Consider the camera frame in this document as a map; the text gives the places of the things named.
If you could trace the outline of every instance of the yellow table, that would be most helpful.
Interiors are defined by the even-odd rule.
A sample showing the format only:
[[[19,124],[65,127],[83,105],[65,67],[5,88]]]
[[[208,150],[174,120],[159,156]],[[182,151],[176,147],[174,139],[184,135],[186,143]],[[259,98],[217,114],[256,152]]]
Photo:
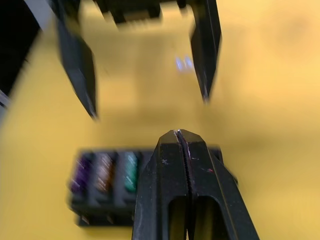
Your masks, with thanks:
[[[203,105],[189,9],[118,30],[92,3],[83,34],[96,63],[93,121],[59,62],[54,25],[40,34],[0,130],[1,240],[129,240],[130,228],[81,229],[67,182],[79,148],[154,147],[171,129],[219,144],[263,240],[320,239],[320,1],[219,0],[217,82]]]

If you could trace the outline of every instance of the black plastic holder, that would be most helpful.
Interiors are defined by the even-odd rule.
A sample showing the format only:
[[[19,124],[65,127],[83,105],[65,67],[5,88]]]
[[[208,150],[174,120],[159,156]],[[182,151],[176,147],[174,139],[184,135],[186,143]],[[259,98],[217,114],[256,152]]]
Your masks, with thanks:
[[[222,153],[218,147],[210,147],[209,151],[223,163]],[[115,164],[112,188],[108,193],[101,193],[95,187],[98,161],[95,157],[84,193],[70,196],[70,208],[77,215],[76,224],[80,227],[132,227],[136,208],[136,193],[125,188],[126,161],[125,153],[133,152],[138,157],[138,178],[152,157],[153,149],[106,149],[83,150],[78,155],[107,153]]]

